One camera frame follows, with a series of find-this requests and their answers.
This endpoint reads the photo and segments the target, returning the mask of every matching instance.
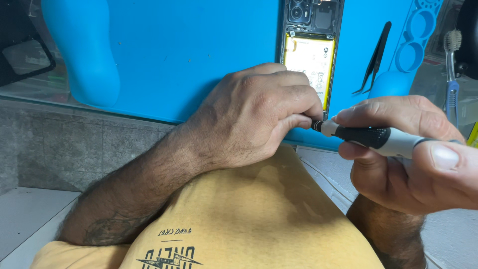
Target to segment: yellow t-shirt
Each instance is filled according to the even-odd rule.
[[[131,246],[51,242],[32,269],[383,269],[291,147],[184,186]]]

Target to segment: phone battery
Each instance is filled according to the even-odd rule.
[[[317,92],[326,111],[335,56],[335,39],[290,37],[287,34],[285,42],[284,64],[287,70],[307,75],[310,86]]]

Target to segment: smartphone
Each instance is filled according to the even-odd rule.
[[[283,0],[280,63],[303,72],[328,118],[344,0]]]

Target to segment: man's right hand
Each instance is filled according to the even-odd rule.
[[[478,149],[464,144],[445,114],[422,96],[385,96],[342,110],[335,118],[346,127],[395,127],[435,138],[417,145],[405,166],[363,146],[344,142],[339,154],[354,160],[350,173],[357,190],[389,209],[425,214],[451,208],[478,209]]]
[[[202,171],[271,157],[288,131],[322,120],[322,103],[304,73],[267,63],[227,74],[174,136]]]

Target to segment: lightning bolt graphic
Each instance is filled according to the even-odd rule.
[[[191,263],[196,263],[196,264],[200,264],[200,265],[203,265],[202,263],[198,263],[197,261],[195,260],[192,260],[188,257],[185,257],[185,256],[182,256],[182,255],[179,255],[177,253],[174,253],[174,256],[172,259],[169,259],[169,258],[156,258],[156,260],[148,260],[148,259],[136,259],[140,262],[143,262],[145,264],[149,264],[149,265],[153,265],[154,267],[157,267],[157,268],[160,268],[162,269],[163,268],[163,264],[166,264],[166,265],[174,265],[174,266],[179,266],[181,261],[185,261],[185,262],[191,262]]]

